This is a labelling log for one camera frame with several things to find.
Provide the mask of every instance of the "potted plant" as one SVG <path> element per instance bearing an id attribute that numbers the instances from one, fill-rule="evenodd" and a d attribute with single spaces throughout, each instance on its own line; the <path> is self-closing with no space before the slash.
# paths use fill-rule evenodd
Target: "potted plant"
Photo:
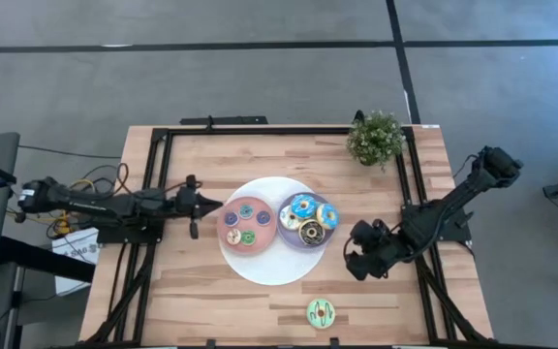
<path id="1" fill-rule="evenodd" d="M 365 115 L 358 111 L 346 147 L 361 164 L 379 164 L 384 168 L 388 160 L 402 152 L 404 140 L 406 137 L 393 113 L 372 111 Z"/>

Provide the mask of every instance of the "gray carpet floor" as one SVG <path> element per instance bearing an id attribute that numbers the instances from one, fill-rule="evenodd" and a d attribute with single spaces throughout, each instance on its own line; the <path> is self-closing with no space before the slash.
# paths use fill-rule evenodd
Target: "gray carpet floor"
<path id="1" fill-rule="evenodd" d="M 396 0 L 404 40 L 558 39 L 555 0 Z M 0 0 L 0 46 L 392 40 L 383 0 Z M 440 124 L 454 170 L 485 144 L 521 179 L 469 205 L 481 286 L 502 341 L 558 346 L 558 47 L 408 48 L 421 121 Z M 0 53 L 0 132 L 21 143 L 117 155 L 136 124 L 266 115 L 346 123 L 355 110 L 409 123 L 394 48 Z M 67 182 L 109 163 L 21 150 L 22 182 Z M 5 235 L 45 244 L 44 227 Z M 53 292 L 28 272 L 28 294 Z M 23 309 L 22 347 L 72 344 L 87 292 Z"/>

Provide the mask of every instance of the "wooden table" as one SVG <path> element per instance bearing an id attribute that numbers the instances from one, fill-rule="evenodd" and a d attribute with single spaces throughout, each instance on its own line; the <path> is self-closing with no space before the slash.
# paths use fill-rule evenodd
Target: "wooden table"
<path id="1" fill-rule="evenodd" d="M 129 130 L 122 161 L 130 166 L 127 184 L 131 189 L 141 187 L 152 128 L 134 126 Z M 428 198 L 441 198 L 454 187 L 441 129 L 414 129 Z M 168 222 L 152 271 L 143 345 L 204 345 L 208 338 L 217 339 L 218 345 L 324 345 L 334 336 L 342 344 L 428 342 L 413 264 L 396 265 L 387 280 L 368 277 L 362 282 L 344 266 L 342 247 L 354 224 L 359 219 L 371 222 L 382 218 L 393 226 L 403 204 L 395 162 L 389 162 L 384 173 L 378 167 L 361 166 L 346 151 L 345 138 L 256 135 L 174 139 L 167 186 L 195 174 L 203 181 L 201 192 L 206 197 L 225 201 L 252 179 L 287 176 L 336 205 L 342 220 L 318 265 L 297 282 L 283 286 L 255 284 L 230 268 L 219 249 L 216 212 L 201 222 L 198 240 L 189 238 L 188 220 Z M 416 198 L 408 152 L 405 159 Z M 478 331 L 491 336 L 473 258 L 457 243 L 439 243 L 439 248 L 449 295 Z M 119 250 L 119 245 L 101 250 L 80 339 L 93 334 L 107 316 Z M 120 284 L 123 278 L 124 272 L 120 272 Z M 306 320 L 305 308 L 314 298 L 330 300 L 337 310 L 335 323 L 327 330 L 317 331 Z M 440 306 L 433 294 L 432 299 L 439 335 L 443 336 Z M 132 336 L 136 306 L 133 300 L 125 339 Z"/>

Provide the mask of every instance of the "pink plate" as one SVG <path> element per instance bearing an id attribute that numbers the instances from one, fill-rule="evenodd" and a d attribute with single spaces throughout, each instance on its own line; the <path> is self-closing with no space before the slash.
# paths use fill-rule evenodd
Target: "pink plate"
<path id="1" fill-rule="evenodd" d="M 242 219 L 238 216 L 238 223 L 233 227 L 228 227 L 225 224 L 225 215 L 229 212 L 238 214 L 240 207 L 243 205 L 249 205 L 253 208 L 253 216 L 249 219 Z M 256 219 L 256 216 L 262 210 L 265 210 L 270 214 L 270 223 L 265 226 L 259 225 L 258 220 Z M 251 230 L 256 234 L 256 240 L 251 245 L 245 245 L 242 242 L 236 245 L 230 245 L 227 241 L 227 236 L 231 229 L 238 229 L 240 232 Z M 219 214 L 219 219 L 217 220 L 217 235 L 219 236 L 221 243 L 232 251 L 242 254 L 255 254 L 262 252 L 275 238 L 276 232 L 277 215 L 267 203 L 258 198 L 242 197 L 235 199 L 229 204 L 223 206 L 221 213 Z"/>

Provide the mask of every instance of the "blue frosted donut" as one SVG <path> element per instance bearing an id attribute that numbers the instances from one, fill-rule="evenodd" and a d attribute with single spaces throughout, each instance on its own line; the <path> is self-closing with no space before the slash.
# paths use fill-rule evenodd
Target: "blue frosted donut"
<path id="1" fill-rule="evenodd" d="M 331 204 L 322 204 L 318 206 L 316 218 L 318 219 L 318 223 L 325 229 L 335 229 L 339 221 L 337 210 Z"/>
<path id="2" fill-rule="evenodd" d="M 250 205 L 243 205 L 240 207 L 238 214 L 242 219 L 249 219 L 253 217 L 253 208 Z"/>
<path id="3" fill-rule="evenodd" d="M 224 217 L 225 225 L 228 227 L 233 227 L 238 223 L 238 215 L 233 212 L 228 212 Z"/>
<path id="4" fill-rule="evenodd" d="M 296 195 L 292 199 L 290 209 L 298 218 L 309 218 L 316 211 L 316 201 L 310 195 Z"/>
<path id="5" fill-rule="evenodd" d="M 268 223 L 270 223 L 270 213 L 266 211 L 260 211 L 258 212 L 258 215 L 256 215 L 256 219 L 258 220 L 258 224 L 262 226 L 267 225 Z"/>

